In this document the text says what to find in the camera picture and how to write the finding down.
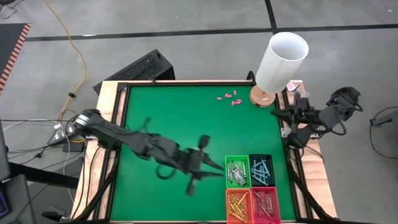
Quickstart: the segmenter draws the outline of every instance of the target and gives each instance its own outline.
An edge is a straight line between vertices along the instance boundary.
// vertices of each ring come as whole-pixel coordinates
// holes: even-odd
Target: gray floor
[[[262,0],[50,3],[73,35],[270,27]],[[272,5],[279,27],[398,23],[398,3],[393,0],[272,0]],[[10,19],[0,22],[31,22],[30,37],[64,35],[42,1],[26,0],[17,8]],[[345,123],[347,135],[329,134],[320,141],[338,216],[348,221],[396,223],[398,161],[377,155],[368,132],[369,119],[397,105],[398,29],[298,34],[308,42],[310,53],[294,78],[304,81],[313,106],[324,107],[330,94],[343,86],[362,93],[364,112],[355,113]],[[159,49],[173,64],[178,79],[245,78],[249,70],[258,68],[270,37],[222,34],[75,41],[85,56],[88,78],[70,108],[79,112],[95,107],[97,96],[91,87],[153,49]],[[67,92],[79,83],[82,73],[83,65],[67,41],[26,42],[0,97],[0,116],[57,118]],[[11,150],[33,148],[47,142],[52,131],[52,124],[21,125],[7,131],[6,142]],[[373,133],[382,153],[398,156],[392,126]],[[15,161],[24,162],[31,156]],[[43,159],[28,165],[41,168],[66,156],[59,149],[48,150]]]

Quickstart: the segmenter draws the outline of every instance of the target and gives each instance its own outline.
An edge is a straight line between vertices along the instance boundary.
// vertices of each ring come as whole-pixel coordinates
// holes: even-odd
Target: metal stand
[[[44,171],[32,167],[27,167],[13,162],[9,163],[11,174],[9,178],[13,178],[19,174],[24,174],[26,179],[33,182],[49,184],[57,187],[66,187],[69,189],[77,189],[79,179],[67,175],[57,174],[54,172]]]
[[[376,128],[379,128],[382,124],[390,122],[394,122],[395,126],[397,126],[398,128],[398,110],[388,113],[381,118],[372,119],[371,125]]]

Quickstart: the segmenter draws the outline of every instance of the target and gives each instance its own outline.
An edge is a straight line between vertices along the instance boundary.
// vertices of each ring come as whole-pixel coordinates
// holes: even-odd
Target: warning stripe tape
[[[10,55],[10,59],[8,60],[6,67],[4,69],[4,71],[0,72],[1,76],[0,76],[0,95],[3,92],[4,86],[6,85],[6,82],[11,74],[11,69],[13,68],[19,52],[22,49],[22,45],[25,42],[25,38],[27,37],[27,33],[30,30],[30,27],[32,26],[32,24],[26,24],[17,40],[17,43],[15,44],[14,50],[12,51],[11,55]]]

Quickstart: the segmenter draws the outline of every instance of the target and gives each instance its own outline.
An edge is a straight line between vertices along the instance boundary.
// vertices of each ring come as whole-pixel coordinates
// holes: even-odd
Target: orange bin
[[[254,224],[250,189],[226,189],[227,224]]]

